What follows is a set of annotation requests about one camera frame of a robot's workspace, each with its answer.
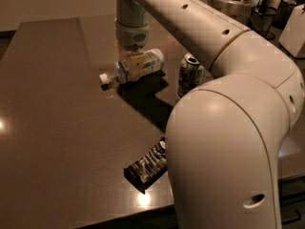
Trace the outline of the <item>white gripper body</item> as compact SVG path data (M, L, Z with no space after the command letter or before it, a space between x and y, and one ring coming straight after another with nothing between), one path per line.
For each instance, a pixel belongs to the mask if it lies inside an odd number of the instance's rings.
M149 38L150 26L133 28L122 25L118 20L115 21L115 35L118 44L125 51L137 51L143 49Z

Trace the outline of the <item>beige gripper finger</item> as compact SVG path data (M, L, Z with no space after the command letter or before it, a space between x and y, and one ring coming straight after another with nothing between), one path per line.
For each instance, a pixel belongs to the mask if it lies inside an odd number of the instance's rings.
M118 50L118 60L119 61L126 59L131 54L130 51L123 49L121 45L117 46L117 50Z
M130 56L130 81L138 80L142 75L145 54L138 53Z

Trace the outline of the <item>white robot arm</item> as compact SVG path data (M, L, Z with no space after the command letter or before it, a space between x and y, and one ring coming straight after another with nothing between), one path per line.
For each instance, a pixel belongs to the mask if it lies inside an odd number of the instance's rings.
M199 0L133 0L213 76L174 106L166 159L179 229L282 229L278 153L304 104L296 63Z

